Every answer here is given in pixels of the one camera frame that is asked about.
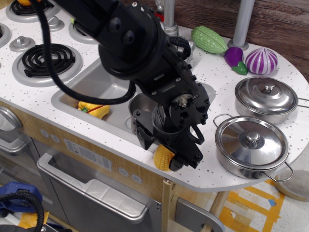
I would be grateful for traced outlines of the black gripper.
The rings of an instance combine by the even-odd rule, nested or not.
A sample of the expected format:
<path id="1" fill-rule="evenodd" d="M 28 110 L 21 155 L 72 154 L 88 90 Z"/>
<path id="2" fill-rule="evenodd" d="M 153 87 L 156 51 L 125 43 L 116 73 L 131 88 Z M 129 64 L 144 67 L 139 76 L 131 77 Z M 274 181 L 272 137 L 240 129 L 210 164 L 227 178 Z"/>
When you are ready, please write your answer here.
<path id="1" fill-rule="evenodd" d="M 158 141 L 175 153 L 171 171 L 183 166 L 196 168 L 203 159 L 198 145 L 204 138 L 197 126 L 208 118 L 210 100 L 204 86 L 196 81 L 169 81 L 162 86 L 139 84 L 143 94 L 157 103 L 152 112 L 133 112 L 135 134 L 143 149 Z"/>

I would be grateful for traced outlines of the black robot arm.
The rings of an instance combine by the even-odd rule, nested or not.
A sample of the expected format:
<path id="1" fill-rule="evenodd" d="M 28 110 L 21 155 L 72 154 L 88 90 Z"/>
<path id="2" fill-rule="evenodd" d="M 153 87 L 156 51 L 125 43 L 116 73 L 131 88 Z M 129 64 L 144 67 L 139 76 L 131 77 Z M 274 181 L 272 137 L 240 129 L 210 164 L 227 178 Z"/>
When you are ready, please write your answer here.
<path id="1" fill-rule="evenodd" d="M 128 80 L 129 101 L 138 86 L 156 106 L 132 112 L 140 145 L 159 142 L 174 153 L 172 171 L 197 167 L 198 145 L 204 138 L 197 128 L 205 124 L 208 94 L 185 62 L 191 49 L 182 38 L 168 36 L 152 9 L 118 0 L 56 0 L 54 5 L 74 19 L 77 29 L 95 39 L 101 64 L 111 75 Z"/>

